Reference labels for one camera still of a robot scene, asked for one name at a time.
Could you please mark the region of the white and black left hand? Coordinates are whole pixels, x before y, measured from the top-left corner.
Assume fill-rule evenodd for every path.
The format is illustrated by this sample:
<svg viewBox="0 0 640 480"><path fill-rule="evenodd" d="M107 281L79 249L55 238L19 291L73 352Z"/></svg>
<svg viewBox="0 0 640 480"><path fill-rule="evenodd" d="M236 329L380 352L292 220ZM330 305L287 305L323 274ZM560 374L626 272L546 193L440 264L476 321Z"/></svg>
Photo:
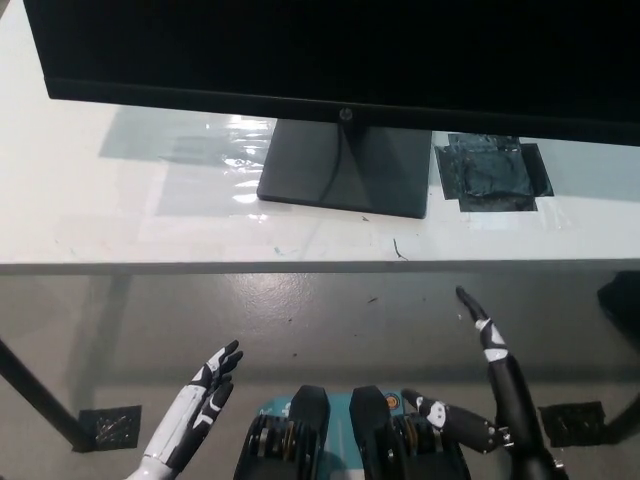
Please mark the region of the white and black left hand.
<svg viewBox="0 0 640 480"><path fill-rule="evenodd" d="M231 372L242 357L234 340L200 367L166 411L131 479L175 479L184 471L229 399Z"/></svg>

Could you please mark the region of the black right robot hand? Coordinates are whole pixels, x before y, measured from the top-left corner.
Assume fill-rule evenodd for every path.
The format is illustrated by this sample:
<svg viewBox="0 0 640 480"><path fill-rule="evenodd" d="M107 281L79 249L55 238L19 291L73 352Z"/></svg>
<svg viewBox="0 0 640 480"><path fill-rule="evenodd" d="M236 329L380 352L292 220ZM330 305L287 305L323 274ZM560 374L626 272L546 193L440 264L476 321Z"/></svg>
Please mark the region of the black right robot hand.
<svg viewBox="0 0 640 480"><path fill-rule="evenodd" d="M456 296L478 331L496 403L493 422L467 409L430 399L405 388L402 397L436 430L478 453L503 448L512 479L550 479L555 463L546 449L528 385L515 356L490 315L463 287Z"/></svg>

